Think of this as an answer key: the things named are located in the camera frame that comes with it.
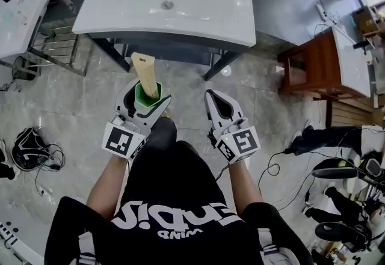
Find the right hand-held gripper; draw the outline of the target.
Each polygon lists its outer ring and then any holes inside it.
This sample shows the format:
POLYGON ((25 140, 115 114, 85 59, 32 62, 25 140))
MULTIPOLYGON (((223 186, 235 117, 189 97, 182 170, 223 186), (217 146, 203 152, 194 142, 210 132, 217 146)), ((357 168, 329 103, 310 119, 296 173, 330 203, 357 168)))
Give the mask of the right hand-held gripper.
POLYGON ((209 140, 229 165, 250 157, 260 149, 256 129, 243 117, 235 99, 210 89, 205 92, 205 106, 214 127, 209 132, 209 140))

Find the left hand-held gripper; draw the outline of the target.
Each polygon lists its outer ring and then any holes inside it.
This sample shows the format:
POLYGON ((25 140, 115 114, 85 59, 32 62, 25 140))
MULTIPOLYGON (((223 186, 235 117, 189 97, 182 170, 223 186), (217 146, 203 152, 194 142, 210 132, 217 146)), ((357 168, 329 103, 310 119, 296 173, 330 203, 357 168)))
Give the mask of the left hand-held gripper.
POLYGON ((137 103, 136 108, 135 89, 139 83, 139 79, 134 79, 118 93, 114 118, 107 122, 102 141, 103 150, 129 161, 133 161, 142 150, 151 127, 171 102, 171 95, 168 95, 151 107, 137 103))

